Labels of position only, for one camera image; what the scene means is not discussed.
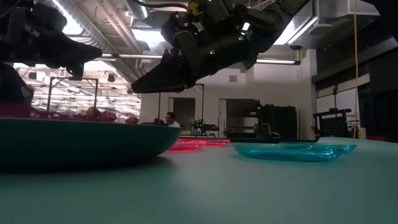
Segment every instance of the teal table surface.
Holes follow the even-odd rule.
[[[251,159],[232,147],[145,166],[0,174],[0,224],[398,223],[398,144],[330,162]]]

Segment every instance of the translucent blue plate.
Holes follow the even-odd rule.
[[[356,148],[356,145],[347,144],[327,144],[327,143],[314,143],[314,142],[281,142],[285,148],[289,149],[305,149],[312,148],[314,150],[341,150],[344,153],[351,152]]]
[[[234,144],[233,147],[242,156],[284,161],[329,161],[343,153],[342,150],[313,149],[306,144]]]

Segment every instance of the plate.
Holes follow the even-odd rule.
[[[231,142],[229,139],[201,139],[197,138],[195,140],[204,141],[206,144],[204,147],[225,147]]]
[[[327,144],[327,143],[315,143],[315,142],[281,142],[279,143],[284,145],[284,147],[288,147],[291,149],[300,149],[311,147],[314,150],[341,150],[345,153],[351,152],[356,148],[356,145],[348,145],[348,144]]]
[[[343,153],[341,150],[319,150],[305,146],[293,149],[283,144],[234,144],[233,147],[242,156],[285,161],[329,161]]]
[[[200,150],[206,144],[205,141],[192,139],[178,139],[168,152],[192,152]]]
[[[181,129],[167,126],[0,118],[0,168],[146,161],[165,152]]]

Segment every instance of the red plate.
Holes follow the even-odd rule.
[[[177,142],[171,147],[169,152],[192,152],[197,151],[206,144],[205,141],[192,140],[192,139],[178,139]]]
[[[229,139],[196,139],[196,141],[204,141],[205,145],[203,147],[225,147],[229,144]]]

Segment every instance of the white wall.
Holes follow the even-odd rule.
[[[317,92],[311,77],[317,74],[317,55],[315,50],[308,50],[307,56],[302,61],[302,79],[300,79],[300,106],[298,110],[298,121],[300,124],[299,137],[301,139],[315,139],[315,133],[311,127],[315,125],[313,114],[316,112]]]
[[[213,76],[199,80],[198,83],[205,84],[204,119],[206,123],[218,124],[219,99],[260,99],[262,105],[296,106],[299,109],[301,107],[299,68],[295,65],[256,64],[244,73],[241,73],[240,69],[226,68]],[[238,82],[230,83],[229,75],[237,75]],[[162,93],[161,118],[164,118],[167,112],[169,97],[195,98],[195,117],[201,117],[201,93],[197,89],[191,88],[181,93]],[[307,107],[312,108],[311,96],[305,97],[303,102]],[[140,122],[151,122],[157,117],[158,100],[159,94],[157,93],[142,94]]]

